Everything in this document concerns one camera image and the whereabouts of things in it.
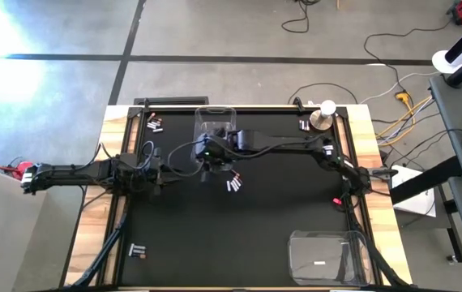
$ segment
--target wooden table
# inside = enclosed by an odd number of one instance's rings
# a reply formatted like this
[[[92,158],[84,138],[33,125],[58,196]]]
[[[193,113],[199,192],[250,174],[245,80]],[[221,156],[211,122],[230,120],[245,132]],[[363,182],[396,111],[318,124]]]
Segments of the wooden table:
[[[101,128],[100,143],[103,143],[111,155],[121,152],[124,131],[126,127],[128,108],[133,105],[111,105],[105,111],[103,127]],[[279,105],[279,107],[293,107],[295,105]],[[367,105],[343,105],[347,106],[349,115],[349,125],[353,137],[353,146],[357,154],[357,163],[365,168],[376,168],[382,165],[379,155],[379,148],[375,139],[373,125],[371,123],[370,112]],[[137,122],[133,123],[130,143],[127,152],[133,152],[135,134],[137,132]],[[98,155],[99,160],[106,159],[104,153]],[[385,183],[373,182],[372,188],[376,191],[388,193],[389,190]],[[89,187],[86,201],[100,194],[103,190],[100,187]],[[90,204],[82,211],[79,220],[79,226],[76,232],[71,260],[66,274],[66,284],[76,281],[83,271],[91,264],[103,245],[105,236],[105,227],[108,220],[112,198],[110,194],[102,196],[99,200]],[[370,216],[370,223],[374,235],[374,242],[383,257],[389,265],[396,271],[400,278],[411,283],[408,263],[400,239],[399,227],[396,222],[395,213],[391,199],[387,195],[370,193],[366,195],[366,204]],[[356,210],[358,220],[361,220],[360,210]],[[110,254],[107,271],[105,274],[105,283],[112,281],[112,271],[115,262],[115,251]]]

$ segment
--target gray floor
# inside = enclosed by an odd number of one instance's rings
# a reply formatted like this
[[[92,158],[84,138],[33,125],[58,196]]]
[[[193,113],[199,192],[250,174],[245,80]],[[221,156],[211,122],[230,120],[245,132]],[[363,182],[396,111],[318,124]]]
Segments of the gray floor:
[[[2,54],[121,54],[137,0],[0,1]],[[132,54],[369,58],[362,48],[371,33],[438,28],[451,0],[323,0],[309,8],[310,32],[280,28],[300,17],[284,0],[147,0]],[[404,39],[373,39],[381,58],[427,59],[462,34],[450,24],[440,32],[415,32]],[[81,163],[90,159],[101,129],[119,62],[21,61],[0,59],[0,164],[23,155],[31,161]],[[400,76],[434,72],[432,67],[397,67]],[[335,82],[360,101],[389,89],[391,69],[360,65],[280,65],[131,62],[118,104],[136,97],[209,96],[213,104],[284,104],[300,86]],[[403,82],[415,101],[426,98],[427,77]],[[304,101],[351,96],[328,86],[301,92]],[[373,118],[394,119],[404,106],[390,95],[368,102]],[[435,113],[435,105],[421,116]],[[376,124],[380,131],[384,125]],[[439,117],[419,124],[396,144],[407,152],[443,130]],[[416,161],[428,168],[453,154],[444,138]],[[56,286],[68,252],[79,194],[46,198],[14,290]],[[420,287],[462,290],[462,264],[450,266],[444,230],[402,231],[413,282]]]

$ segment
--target clear plastic container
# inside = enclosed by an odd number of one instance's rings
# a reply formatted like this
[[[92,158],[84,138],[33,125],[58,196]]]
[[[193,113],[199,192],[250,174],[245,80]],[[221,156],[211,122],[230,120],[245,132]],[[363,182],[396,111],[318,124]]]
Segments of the clear plastic container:
[[[294,231],[289,267],[302,286],[367,286],[371,279],[366,240],[357,231]]]
[[[200,107],[195,111],[193,141],[196,141],[202,134],[211,134],[215,130],[222,128],[226,131],[236,130],[237,111],[234,108]],[[200,161],[195,159],[195,146],[191,151],[191,160],[196,165],[200,164]]]

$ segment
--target black mat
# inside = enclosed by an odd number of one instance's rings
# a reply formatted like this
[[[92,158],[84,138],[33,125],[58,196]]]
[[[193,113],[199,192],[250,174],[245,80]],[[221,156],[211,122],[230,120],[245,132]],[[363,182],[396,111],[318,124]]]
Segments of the black mat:
[[[157,113],[165,131],[152,134],[166,156],[193,140],[193,113]],[[237,128],[271,135],[301,135],[296,114],[239,114]],[[173,165],[188,171],[190,148]],[[199,176],[163,190],[154,205],[138,198],[131,209],[128,243],[144,245],[147,259],[126,256],[124,286],[295,286],[289,276],[288,240],[294,230],[346,231],[332,199],[340,176],[304,155],[272,154],[240,161],[239,192],[227,192],[224,175],[202,184]]]

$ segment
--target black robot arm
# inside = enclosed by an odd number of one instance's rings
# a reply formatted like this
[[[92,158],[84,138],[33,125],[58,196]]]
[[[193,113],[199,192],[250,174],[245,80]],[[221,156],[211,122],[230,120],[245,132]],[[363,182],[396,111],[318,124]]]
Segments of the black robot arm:
[[[365,194],[370,189],[368,170],[344,161],[337,153],[335,140],[324,134],[302,138],[265,135],[253,130],[218,130],[201,135],[197,142],[195,155],[208,169],[268,153],[306,154],[323,169],[337,171],[347,178],[352,194]]]

